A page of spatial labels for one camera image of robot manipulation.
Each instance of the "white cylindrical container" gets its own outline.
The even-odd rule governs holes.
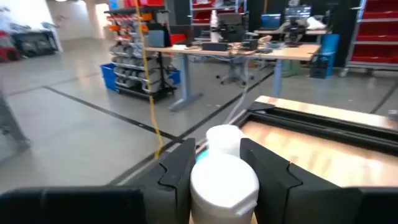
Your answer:
[[[210,41],[211,42],[218,42],[219,39],[219,34],[216,31],[218,28],[218,17],[217,17],[217,11],[212,10],[211,12],[211,17],[210,17]]]
[[[206,138],[209,155],[222,153],[240,158],[239,149],[244,134],[237,126],[229,124],[214,126],[206,132]]]
[[[228,154],[203,158],[192,169],[190,188],[195,224],[250,224],[259,181],[240,158]]]

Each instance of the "white bottle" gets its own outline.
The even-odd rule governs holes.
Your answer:
[[[211,42],[218,42],[219,39],[219,34],[216,31],[218,28],[218,17],[217,17],[217,12],[215,10],[212,10],[211,12],[211,17],[210,17],[210,41]]]

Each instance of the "wooden tabletop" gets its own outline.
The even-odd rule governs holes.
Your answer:
[[[148,51],[154,52],[170,52],[180,54],[195,54],[195,55],[218,55],[218,56],[232,56],[232,55],[249,55],[248,57],[264,58],[264,59],[283,59],[283,60],[303,60],[310,61],[315,53],[318,52],[320,46],[317,44],[303,44],[299,47],[285,47],[281,50],[274,50],[269,54],[256,53],[252,51],[210,51],[202,49],[173,49],[173,47],[146,47]]]
[[[397,128],[395,121],[375,114],[268,96],[256,101],[371,126]],[[340,187],[398,186],[398,157],[252,121],[241,129],[253,141]]]
[[[279,31],[277,30],[255,30],[254,31],[257,34],[280,34]],[[323,35],[327,34],[327,30],[307,30],[305,31],[306,35]]]

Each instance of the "gray concrete floor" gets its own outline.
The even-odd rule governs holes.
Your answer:
[[[74,40],[64,43],[63,54],[0,64],[2,89],[26,136],[33,142],[30,150],[0,164],[0,192],[31,186],[104,185],[157,149],[157,138],[152,132],[42,88],[49,86],[152,126],[147,102],[104,87],[100,65],[109,63],[111,44]],[[220,85],[215,79],[215,75],[228,71],[225,64],[190,66],[194,91],[203,92],[204,97],[182,111],[170,112],[167,107],[179,98],[178,90],[174,97],[155,106],[159,128],[174,136],[181,135],[242,91],[235,84]],[[271,71],[272,68],[265,69],[256,75],[256,80]],[[302,75],[284,78],[282,98],[368,113],[393,85],[390,79],[363,74],[315,80],[308,78],[307,73],[303,69]],[[271,93],[272,77],[253,89],[241,108],[259,95]],[[208,128],[226,119],[232,107],[188,137],[202,139]],[[377,113],[385,115],[397,108],[398,92]]]

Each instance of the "white wall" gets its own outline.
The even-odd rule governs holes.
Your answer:
[[[11,21],[16,24],[42,28],[42,22],[52,22],[46,0],[0,0],[0,6],[8,7]]]
[[[61,40],[93,37],[93,29],[84,1],[47,2]]]

